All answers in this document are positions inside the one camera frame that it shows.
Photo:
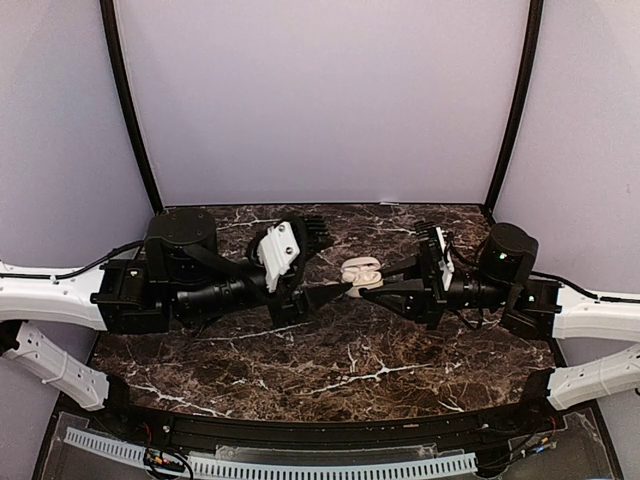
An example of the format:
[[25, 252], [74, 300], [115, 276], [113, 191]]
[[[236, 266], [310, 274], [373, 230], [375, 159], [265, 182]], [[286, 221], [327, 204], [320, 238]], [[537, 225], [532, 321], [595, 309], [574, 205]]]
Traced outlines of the white charging case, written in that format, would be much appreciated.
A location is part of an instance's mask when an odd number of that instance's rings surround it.
[[346, 295], [351, 298], [360, 298], [361, 289], [375, 289], [383, 285], [381, 262], [374, 257], [355, 257], [346, 260], [340, 267], [343, 283], [348, 283], [351, 288]]

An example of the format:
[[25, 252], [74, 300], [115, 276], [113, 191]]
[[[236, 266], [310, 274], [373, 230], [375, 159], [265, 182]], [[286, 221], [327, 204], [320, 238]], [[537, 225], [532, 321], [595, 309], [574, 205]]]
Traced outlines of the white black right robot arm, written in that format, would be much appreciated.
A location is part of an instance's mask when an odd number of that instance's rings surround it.
[[510, 424], [534, 432], [549, 416], [577, 404], [639, 387], [639, 297], [588, 291], [534, 269], [539, 243], [521, 228], [496, 223], [473, 259], [430, 223], [416, 226], [416, 255], [384, 269], [382, 285], [360, 287], [367, 301], [436, 328], [446, 312], [500, 311], [500, 326], [523, 340], [599, 338], [628, 348], [576, 366], [529, 375]]

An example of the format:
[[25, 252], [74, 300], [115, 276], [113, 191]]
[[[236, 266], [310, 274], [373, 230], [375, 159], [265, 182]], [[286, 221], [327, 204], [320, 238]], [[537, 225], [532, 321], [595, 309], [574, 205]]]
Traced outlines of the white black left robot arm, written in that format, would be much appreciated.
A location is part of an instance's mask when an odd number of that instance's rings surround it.
[[303, 285], [309, 260], [333, 243], [318, 216], [288, 215], [257, 234], [244, 258], [219, 253], [214, 217], [202, 208], [178, 208], [153, 217], [143, 254], [124, 245], [67, 271], [13, 265], [1, 268], [1, 355], [73, 399], [101, 411], [120, 436], [141, 427], [127, 383], [95, 370], [53, 343], [39, 322], [66, 323], [118, 335], [156, 334], [172, 322], [208, 323], [264, 307], [284, 327], [343, 295], [346, 284]]

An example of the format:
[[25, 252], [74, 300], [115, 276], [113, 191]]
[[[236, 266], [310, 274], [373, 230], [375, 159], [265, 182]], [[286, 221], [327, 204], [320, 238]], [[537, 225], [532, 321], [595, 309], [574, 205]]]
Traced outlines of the black front aluminium rail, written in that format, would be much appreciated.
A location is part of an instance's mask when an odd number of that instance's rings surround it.
[[122, 439], [204, 451], [221, 446], [301, 450], [428, 444], [441, 449], [486, 447], [565, 427], [561, 414], [546, 407], [521, 404], [444, 416], [364, 422], [250, 421], [133, 406], [121, 415], [94, 413], [90, 424]]

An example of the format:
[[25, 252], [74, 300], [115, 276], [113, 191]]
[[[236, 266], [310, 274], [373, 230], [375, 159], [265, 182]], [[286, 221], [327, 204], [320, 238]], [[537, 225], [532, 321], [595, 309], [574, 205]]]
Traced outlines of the black right frame post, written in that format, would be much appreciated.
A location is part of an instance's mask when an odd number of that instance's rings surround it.
[[490, 221], [493, 221], [494, 211], [497, 206], [502, 187], [504, 186], [506, 174], [521, 125], [536, 58], [543, 10], [543, 0], [529, 1], [522, 51], [512, 101], [495, 168], [482, 205], [483, 212]]

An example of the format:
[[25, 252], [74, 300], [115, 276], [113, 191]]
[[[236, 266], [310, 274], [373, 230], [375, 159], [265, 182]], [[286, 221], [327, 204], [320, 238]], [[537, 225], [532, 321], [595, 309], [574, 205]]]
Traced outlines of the black frame post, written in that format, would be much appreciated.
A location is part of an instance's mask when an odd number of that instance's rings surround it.
[[483, 212], [490, 221], [493, 221], [494, 211], [497, 206], [502, 187], [504, 186], [506, 174], [521, 125], [536, 58], [543, 10], [543, 0], [529, 1], [522, 51], [512, 101], [495, 168], [482, 205]]
[[134, 160], [150, 207], [154, 214], [158, 214], [164, 210], [164, 205], [146, 151], [129, 84], [118, 28], [116, 2], [113, 0], [100, 0], [99, 6], [112, 76]]

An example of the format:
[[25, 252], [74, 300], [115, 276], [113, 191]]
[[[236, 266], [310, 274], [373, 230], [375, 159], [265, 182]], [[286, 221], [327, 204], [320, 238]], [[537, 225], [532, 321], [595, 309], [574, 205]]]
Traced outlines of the black left frame post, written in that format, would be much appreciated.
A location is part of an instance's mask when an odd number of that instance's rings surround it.
[[150, 207], [154, 214], [158, 214], [164, 210], [164, 205], [146, 151], [129, 84], [118, 28], [116, 2], [113, 0], [100, 0], [99, 6], [112, 76], [134, 160]]

